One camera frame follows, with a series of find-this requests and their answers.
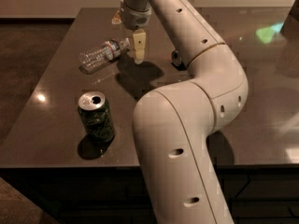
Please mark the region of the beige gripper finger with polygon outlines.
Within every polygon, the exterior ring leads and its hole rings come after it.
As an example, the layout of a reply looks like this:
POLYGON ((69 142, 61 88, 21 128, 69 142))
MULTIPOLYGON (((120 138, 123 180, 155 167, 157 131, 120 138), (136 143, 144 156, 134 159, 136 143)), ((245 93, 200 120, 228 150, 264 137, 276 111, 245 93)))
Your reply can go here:
POLYGON ((111 23, 113 25, 121 24, 121 14, 120 14, 120 12, 118 10, 116 11, 116 13, 114 14, 114 16, 112 17, 111 23))
POLYGON ((135 52, 135 63, 141 64, 145 58, 145 47, 147 35, 143 29, 137 29, 132 33, 135 52))

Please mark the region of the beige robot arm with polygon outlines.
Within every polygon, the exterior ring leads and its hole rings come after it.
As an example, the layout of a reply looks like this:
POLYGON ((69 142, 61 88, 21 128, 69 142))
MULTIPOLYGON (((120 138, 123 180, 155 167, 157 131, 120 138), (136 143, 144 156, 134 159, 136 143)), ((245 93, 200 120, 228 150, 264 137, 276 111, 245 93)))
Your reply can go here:
POLYGON ((247 101, 246 74, 188 0, 121 0, 121 21, 157 15, 190 79, 145 94, 133 114, 135 149, 158 224, 234 224, 206 147, 247 101))

